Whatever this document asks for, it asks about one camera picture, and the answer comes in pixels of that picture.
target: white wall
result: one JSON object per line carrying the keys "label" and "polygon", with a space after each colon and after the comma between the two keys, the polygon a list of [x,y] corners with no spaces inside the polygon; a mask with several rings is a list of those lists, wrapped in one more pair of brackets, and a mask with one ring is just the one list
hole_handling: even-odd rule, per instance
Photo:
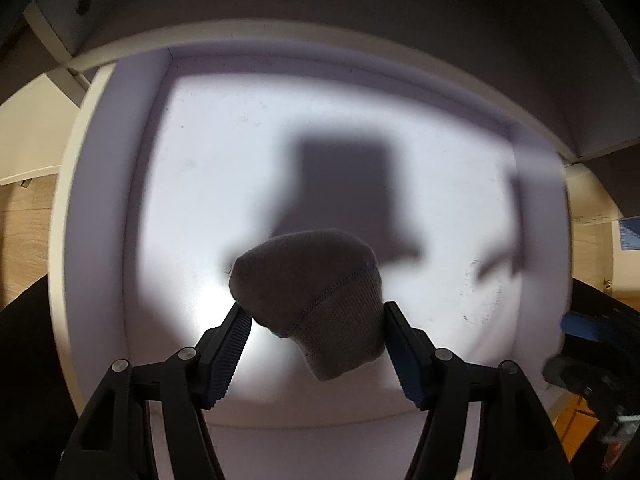
{"label": "white wall", "polygon": [[46,74],[0,105],[0,185],[58,172],[78,107]]}
{"label": "white wall", "polygon": [[622,215],[598,178],[583,164],[564,168],[571,220],[578,224],[601,224]]}

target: knit hat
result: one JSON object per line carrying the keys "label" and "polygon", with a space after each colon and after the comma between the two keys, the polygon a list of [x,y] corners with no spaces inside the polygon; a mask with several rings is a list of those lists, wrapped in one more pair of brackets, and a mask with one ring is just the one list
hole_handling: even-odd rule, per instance
{"label": "knit hat", "polygon": [[236,260],[229,289],[256,322],[300,346],[318,380],[382,354],[376,256],[351,234],[326,229],[271,238]]}

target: hat seam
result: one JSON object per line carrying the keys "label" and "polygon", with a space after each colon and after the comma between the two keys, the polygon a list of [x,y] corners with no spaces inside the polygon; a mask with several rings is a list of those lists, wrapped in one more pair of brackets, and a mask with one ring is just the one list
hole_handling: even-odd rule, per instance
{"label": "hat seam", "polygon": [[300,315],[296,318],[296,320],[283,332],[284,337],[289,337],[289,335],[302,323],[308,314],[310,314],[316,307],[324,302],[330,295],[332,295],[336,290],[347,285],[351,280],[355,278],[359,278],[363,276],[367,272],[370,272],[376,268],[376,264],[374,262],[367,262],[364,267],[361,267],[357,270],[354,270],[351,274],[348,274],[343,279],[338,280],[333,285],[327,287],[315,300],[309,304]]}

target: dark fabric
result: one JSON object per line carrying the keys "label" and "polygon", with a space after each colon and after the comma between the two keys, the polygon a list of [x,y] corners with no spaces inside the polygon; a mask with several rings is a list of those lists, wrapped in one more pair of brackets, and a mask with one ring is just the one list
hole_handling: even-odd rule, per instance
{"label": "dark fabric", "polygon": [[[574,279],[571,312],[599,317],[610,314],[614,308],[619,308],[620,305],[623,303],[597,288]],[[599,368],[606,368],[616,375],[628,374],[628,363],[620,352],[609,344],[586,341],[576,336],[566,335],[561,354]]]}
{"label": "dark fabric", "polygon": [[271,238],[236,260],[229,289],[256,322],[298,344],[318,380],[336,378],[382,354],[376,255],[344,231]]}
{"label": "dark fabric", "polygon": [[575,480],[602,480],[605,477],[602,465],[607,445],[598,440],[598,430],[596,425],[571,460]]}
{"label": "dark fabric", "polygon": [[53,478],[78,421],[53,337],[47,277],[0,311],[0,479],[9,460],[26,479]]}

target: white enclosure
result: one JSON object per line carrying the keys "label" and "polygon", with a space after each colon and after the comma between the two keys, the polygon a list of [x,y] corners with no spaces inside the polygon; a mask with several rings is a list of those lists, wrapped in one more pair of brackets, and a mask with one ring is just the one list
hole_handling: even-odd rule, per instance
{"label": "white enclosure", "polygon": [[[78,408],[113,360],[164,360],[219,325],[236,256],[324,227],[373,247],[385,299],[436,346],[480,364],[512,358],[554,402],[540,370],[568,297],[561,161],[403,52],[211,42],[98,72],[51,235],[54,330]],[[402,478],[424,420],[386,353],[319,383],[294,343],[255,323],[205,415],[229,479],[326,478],[327,463],[332,478]]]}

